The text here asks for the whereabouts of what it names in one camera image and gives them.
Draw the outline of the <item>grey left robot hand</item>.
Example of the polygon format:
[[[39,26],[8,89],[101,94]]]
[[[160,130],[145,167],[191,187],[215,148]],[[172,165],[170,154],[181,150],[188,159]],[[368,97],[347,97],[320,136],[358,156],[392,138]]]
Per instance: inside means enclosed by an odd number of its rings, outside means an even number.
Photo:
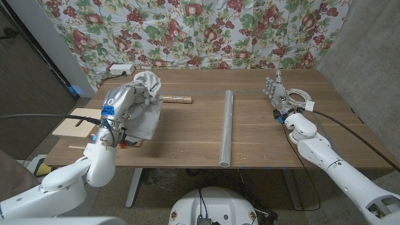
[[[106,94],[101,119],[123,123],[140,116],[149,106],[151,96],[141,84],[125,84]]]

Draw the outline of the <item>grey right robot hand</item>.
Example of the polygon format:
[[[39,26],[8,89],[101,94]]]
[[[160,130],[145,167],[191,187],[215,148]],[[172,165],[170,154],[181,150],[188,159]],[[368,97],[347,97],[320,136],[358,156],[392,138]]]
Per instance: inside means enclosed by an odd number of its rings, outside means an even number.
[[[290,103],[289,95],[283,85],[281,70],[276,71],[276,78],[266,78],[266,88],[262,90],[269,98],[273,106],[273,115],[275,119],[282,117],[285,120],[294,112],[294,106]]]

